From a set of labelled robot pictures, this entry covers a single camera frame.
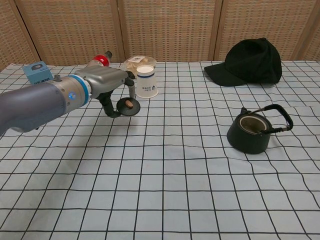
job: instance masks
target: black baseball cap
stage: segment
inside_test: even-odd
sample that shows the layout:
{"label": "black baseball cap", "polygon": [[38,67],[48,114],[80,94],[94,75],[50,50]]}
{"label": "black baseball cap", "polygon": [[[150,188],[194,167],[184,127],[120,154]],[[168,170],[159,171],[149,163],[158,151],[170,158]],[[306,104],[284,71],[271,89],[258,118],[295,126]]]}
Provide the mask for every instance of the black baseball cap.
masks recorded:
{"label": "black baseball cap", "polygon": [[213,82],[225,87],[276,84],[282,75],[280,55],[266,38],[240,41],[223,63],[206,66],[204,70]]}

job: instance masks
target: cap brim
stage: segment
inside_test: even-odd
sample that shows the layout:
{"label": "cap brim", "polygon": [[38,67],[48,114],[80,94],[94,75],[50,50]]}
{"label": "cap brim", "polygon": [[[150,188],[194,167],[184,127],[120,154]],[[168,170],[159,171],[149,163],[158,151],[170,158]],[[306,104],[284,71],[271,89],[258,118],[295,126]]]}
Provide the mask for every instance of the cap brim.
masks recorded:
{"label": "cap brim", "polygon": [[246,84],[245,81],[227,71],[224,62],[212,66],[206,66],[204,70],[211,80],[220,86],[235,87]]}

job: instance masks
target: blue box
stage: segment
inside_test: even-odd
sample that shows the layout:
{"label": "blue box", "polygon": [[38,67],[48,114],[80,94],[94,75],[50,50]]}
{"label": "blue box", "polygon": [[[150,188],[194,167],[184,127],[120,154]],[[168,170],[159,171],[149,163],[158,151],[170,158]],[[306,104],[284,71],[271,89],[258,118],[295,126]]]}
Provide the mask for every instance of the blue box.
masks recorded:
{"label": "blue box", "polygon": [[32,63],[22,69],[31,84],[39,84],[54,79],[44,61]]}

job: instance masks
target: wooden knob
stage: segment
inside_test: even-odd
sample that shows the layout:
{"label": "wooden knob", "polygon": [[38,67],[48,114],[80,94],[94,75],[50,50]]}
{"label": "wooden knob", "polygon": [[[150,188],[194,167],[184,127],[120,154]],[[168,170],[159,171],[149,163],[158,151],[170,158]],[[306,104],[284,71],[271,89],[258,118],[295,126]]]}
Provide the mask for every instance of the wooden knob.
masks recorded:
{"label": "wooden knob", "polygon": [[132,104],[132,102],[130,100],[126,100],[125,101],[125,105],[129,108],[132,109],[134,107],[134,105]]}

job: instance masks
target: beige container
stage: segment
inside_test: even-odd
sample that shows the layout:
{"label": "beige container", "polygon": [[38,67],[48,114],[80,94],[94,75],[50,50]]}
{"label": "beige container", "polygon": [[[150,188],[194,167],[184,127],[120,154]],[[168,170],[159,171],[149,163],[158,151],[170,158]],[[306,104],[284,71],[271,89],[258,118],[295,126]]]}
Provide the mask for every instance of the beige container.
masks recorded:
{"label": "beige container", "polygon": [[154,67],[141,65],[136,68],[136,71],[136,95],[144,99],[155,97],[159,91]]}

